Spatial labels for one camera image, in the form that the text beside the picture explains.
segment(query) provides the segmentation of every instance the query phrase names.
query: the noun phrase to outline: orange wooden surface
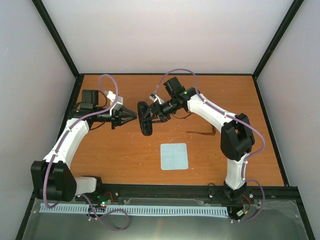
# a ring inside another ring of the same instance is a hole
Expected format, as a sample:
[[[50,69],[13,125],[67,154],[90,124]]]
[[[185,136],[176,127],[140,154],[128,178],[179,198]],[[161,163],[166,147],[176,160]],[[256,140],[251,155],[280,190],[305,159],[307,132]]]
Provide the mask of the orange wooden surface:
[[[160,75],[115,75],[119,95],[124,105],[137,111],[137,103],[151,103],[149,95],[161,79]],[[185,88],[193,87],[192,76],[178,75]],[[81,89],[99,89],[99,75],[86,75]],[[115,91],[110,79],[103,79],[106,90]],[[276,156],[268,134],[267,125],[259,104],[251,76],[199,76],[199,90],[212,102],[225,110],[245,113],[252,126],[266,139],[264,152],[249,159],[246,177],[255,178],[264,186],[283,186]],[[163,85],[158,95],[168,100]],[[99,104],[104,98],[99,95]],[[183,117],[181,109],[176,114]],[[118,184],[172,184],[172,185],[222,185],[227,174],[227,160],[220,150],[220,133],[214,136],[212,126],[192,114],[187,119],[172,118],[166,123],[153,125],[153,135],[143,136],[138,119],[111,130],[111,124],[89,131],[74,155],[71,171],[76,176],[92,175],[102,177],[104,183]],[[262,141],[255,134],[253,151]],[[160,145],[165,143],[186,143],[189,166],[186,170],[161,170]]]

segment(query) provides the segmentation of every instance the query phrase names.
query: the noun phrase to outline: cable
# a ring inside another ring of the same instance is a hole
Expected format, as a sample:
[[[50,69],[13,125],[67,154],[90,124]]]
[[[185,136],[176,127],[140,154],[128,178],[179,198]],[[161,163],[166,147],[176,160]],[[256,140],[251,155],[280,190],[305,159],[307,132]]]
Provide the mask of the cable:
[[[114,202],[114,197],[112,196],[112,193],[107,191],[105,194],[103,194],[103,196],[107,196],[108,194],[110,194],[110,198],[111,198],[111,203]]]
[[[95,126],[95,127],[91,128],[89,131],[96,130],[96,129],[100,128],[101,126],[103,126],[105,123],[106,123],[106,121],[104,121],[103,123],[101,123],[98,126]]]
[[[244,197],[244,198],[248,201],[249,207],[248,207],[247,211],[249,211],[250,206],[251,206],[251,201],[249,200],[249,198],[248,198],[246,195],[242,195],[242,197]]]
[[[59,202],[56,202],[55,204],[53,205],[49,205],[48,204],[48,200],[47,200],[47,185],[48,185],[48,178],[49,178],[49,173],[50,173],[50,169],[52,167],[52,164],[54,162],[54,159],[55,157],[58,155],[58,152],[59,152],[59,149],[61,148],[62,146],[62,143],[64,142],[64,140],[66,139],[68,133],[70,131],[72,131],[72,129],[80,122],[80,121],[83,121],[84,119],[88,118],[88,117],[91,117],[91,116],[94,116],[94,115],[98,115],[98,114],[103,114],[107,111],[109,111],[111,108],[114,107],[114,105],[117,103],[117,100],[118,100],[118,95],[119,95],[119,90],[118,90],[118,84],[117,84],[117,81],[109,74],[103,74],[99,77],[99,80],[98,80],[98,84],[99,84],[99,88],[101,90],[101,92],[105,95],[105,94],[108,94],[108,91],[104,90],[104,88],[102,87],[101,85],[101,80],[104,78],[104,77],[108,77],[110,78],[113,83],[114,83],[114,86],[115,86],[115,99],[113,101],[113,103],[107,107],[106,109],[103,109],[101,111],[96,111],[96,112],[92,112],[92,113],[89,113],[87,115],[84,115],[82,117],[80,117],[79,119],[77,119],[70,127],[69,129],[62,135],[61,137],[61,140],[58,142],[56,148],[55,148],[55,155],[52,155],[51,157],[51,160],[48,164],[48,167],[46,169],[46,172],[45,172],[45,176],[44,176],[44,181],[43,181],[43,202],[44,202],[44,205],[48,208],[48,209],[52,209],[54,208]]]
[[[95,211],[96,211],[96,210],[99,210],[99,209],[106,209],[106,206],[99,206],[99,207],[94,208]],[[92,212],[93,212],[92,209],[90,209],[90,211],[88,211],[88,214],[87,214],[88,219],[91,219],[90,214],[91,214]]]
[[[102,96],[104,96],[104,99],[105,99],[105,104],[103,106],[99,106],[98,108],[104,108],[105,106],[107,106],[107,103],[108,103],[107,96],[100,90],[98,90],[98,92],[101,93]]]
[[[119,208],[119,209],[114,209],[114,210],[112,210],[112,211],[110,211],[110,212],[108,212],[108,213],[106,213],[106,214],[104,214],[104,215],[102,215],[102,216],[98,216],[98,215],[97,215],[97,212],[96,212],[96,210],[95,210],[95,208],[94,208],[94,206],[93,206],[93,204],[92,204],[92,202],[90,201],[90,199],[89,199],[85,194],[81,194],[81,196],[86,199],[86,201],[88,202],[88,204],[89,204],[89,206],[90,206],[90,208],[91,208],[91,210],[89,211],[89,213],[92,212],[92,213],[94,214],[94,216],[96,217],[96,219],[97,219],[103,226],[105,226],[107,229],[112,230],[112,231],[121,231],[121,230],[126,229],[126,228],[129,226],[130,218],[129,218],[128,213],[126,213],[125,210],[123,210],[123,209],[121,209],[121,208]],[[109,216],[110,214],[115,213],[115,212],[122,212],[122,213],[124,213],[124,215],[126,216],[126,224],[125,224],[124,226],[120,227],[120,228],[115,228],[115,227],[109,226],[109,225],[105,224],[103,221],[101,221],[102,218],[105,218],[105,217],[107,217],[107,216]]]
[[[193,114],[193,112],[189,112],[189,114],[187,116],[184,116],[184,117],[176,117],[175,114],[172,114],[172,117],[174,117],[176,119],[187,119],[188,117],[191,116],[191,114]]]
[[[242,207],[243,207],[243,213],[246,214],[246,209],[245,209],[244,201],[242,201],[242,199],[241,199],[241,204],[242,204]]]
[[[244,181],[246,181],[246,182],[255,182],[255,183],[257,183],[258,186],[259,186],[260,189],[261,189],[262,199],[263,199],[263,200],[262,200],[262,204],[261,204],[261,207],[260,207],[259,211],[258,211],[254,216],[250,217],[249,219],[243,220],[242,222],[247,222],[247,221],[249,221],[249,220],[251,220],[251,219],[254,219],[258,214],[260,214],[260,212],[261,212],[261,210],[262,210],[262,208],[263,208],[263,206],[264,206],[264,204],[265,204],[265,192],[264,192],[264,189],[262,188],[261,184],[260,184],[256,179],[245,179],[244,173],[245,173],[245,166],[246,166],[246,164],[248,163],[248,159],[251,158],[251,157],[253,157],[253,156],[255,156],[255,155],[257,155],[257,154],[259,154],[259,153],[261,153],[261,152],[265,149],[265,147],[266,147],[266,140],[265,140],[264,136],[262,136],[262,134],[261,134],[260,132],[258,132],[258,130],[255,129],[255,128],[254,128],[253,126],[251,126],[250,124],[248,124],[248,123],[246,123],[246,122],[244,122],[244,121],[242,121],[242,120],[240,120],[240,119],[237,119],[237,118],[235,118],[234,116],[229,115],[228,112],[220,110],[219,108],[215,107],[214,105],[211,105],[206,99],[204,99],[204,98],[200,95],[200,93],[199,93],[199,91],[198,91],[198,76],[197,76],[193,71],[191,71],[191,70],[188,70],[188,69],[185,69],[185,68],[176,68],[176,69],[173,69],[173,70],[168,71],[165,75],[163,75],[163,77],[161,78],[161,80],[159,81],[159,83],[157,84],[157,86],[155,87],[155,90],[154,90],[154,92],[153,92],[154,94],[157,94],[157,91],[158,91],[158,89],[159,89],[159,87],[160,87],[160,84],[161,84],[162,81],[165,79],[165,77],[166,77],[167,75],[169,75],[170,73],[175,72],[175,71],[186,71],[186,72],[188,72],[188,73],[191,73],[191,74],[194,76],[194,78],[195,78],[195,88],[194,88],[194,89],[195,89],[195,92],[196,92],[197,96],[201,99],[201,101],[203,101],[204,104],[206,104],[207,106],[209,106],[209,107],[212,108],[213,110],[217,111],[218,113],[224,115],[225,117],[227,117],[227,118],[229,118],[229,119],[231,119],[231,120],[234,120],[234,121],[236,121],[236,122],[238,122],[238,123],[246,126],[247,128],[249,128],[249,129],[251,129],[252,131],[254,131],[254,132],[261,138],[261,140],[262,140],[262,147],[261,147],[259,150],[255,151],[254,153],[249,154],[247,157],[245,157],[244,160],[243,160],[242,167],[241,167],[241,178],[242,178]]]

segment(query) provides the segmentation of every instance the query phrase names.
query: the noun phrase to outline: silver metal surface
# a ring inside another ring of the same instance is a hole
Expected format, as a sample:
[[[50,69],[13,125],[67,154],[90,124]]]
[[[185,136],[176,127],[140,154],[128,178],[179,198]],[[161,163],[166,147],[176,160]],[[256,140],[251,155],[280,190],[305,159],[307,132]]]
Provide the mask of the silver metal surface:
[[[307,240],[294,202],[267,202],[254,220],[233,223],[225,218],[198,216],[131,216],[123,231],[111,231],[82,214],[39,213],[40,203],[31,213],[24,240]],[[126,218],[111,215],[103,219],[121,227]]]

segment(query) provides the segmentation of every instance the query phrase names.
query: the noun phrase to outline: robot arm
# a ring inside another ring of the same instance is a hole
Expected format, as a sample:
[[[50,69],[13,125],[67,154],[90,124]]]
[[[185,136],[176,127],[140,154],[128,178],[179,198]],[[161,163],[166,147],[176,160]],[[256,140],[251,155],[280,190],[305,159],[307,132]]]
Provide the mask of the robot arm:
[[[184,108],[186,112],[195,113],[204,118],[221,133],[220,148],[227,157],[224,194],[229,200],[235,200],[246,187],[246,163],[244,160],[251,152],[255,139],[251,129],[226,117],[226,115],[228,114],[250,124],[248,117],[243,113],[235,115],[234,113],[227,112],[207,100],[200,93],[203,99],[206,99],[211,105],[225,113],[225,115],[221,114],[205,104],[193,87],[186,90],[176,77],[171,78],[163,85],[171,96],[170,100],[163,101],[153,93],[150,98],[154,103],[151,105],[148,105],[146,102],[138,103],[138,116],[142,133],[145,136],[150,136],[152,134],[153,123],[168,121],[171,119],[170,114],[175,114],[181,108]]]
[[[71,171],[71,162],[76,150],[89,132],[94,122],[111,122],[111,128],[122,126],[137,118],[135,112],[123,106],[123,98],[118,96],[116,104],[107,112],[92,115],[80,120],[73,128],[70,127],[81,117],[94,112],[100,112],[103,108],[96,106],[99,92],[96,90],[83,90],[79,108],[74,108],[68,114],[65,128],[52,150],[43,158],[43,161],[34,161],[31,166],[31,175],[34,192],[38,199],[43,198],[45,173],[52,160],[49,174],[46,196],[48,200],[70,202],[76,195],[95,192],[99,177],[82,176],[74,178]],[[116,95],[109,91],[107,96],[110,105],[115,101]]]

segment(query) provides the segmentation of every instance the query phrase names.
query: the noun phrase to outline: white enclosure wall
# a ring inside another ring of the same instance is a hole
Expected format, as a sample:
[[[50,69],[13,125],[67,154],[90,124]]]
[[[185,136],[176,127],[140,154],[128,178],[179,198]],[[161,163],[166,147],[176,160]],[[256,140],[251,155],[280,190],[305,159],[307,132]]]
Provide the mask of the white enclosure wall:
[[[12,240],[75,79],[31,0],[0,1],[0,24],[0,239]]]
[[[306,0],[258,78],[285,171],[320,239],[320,2]]]
[[[80,73],[252,74],[293,0],[44,0]]]

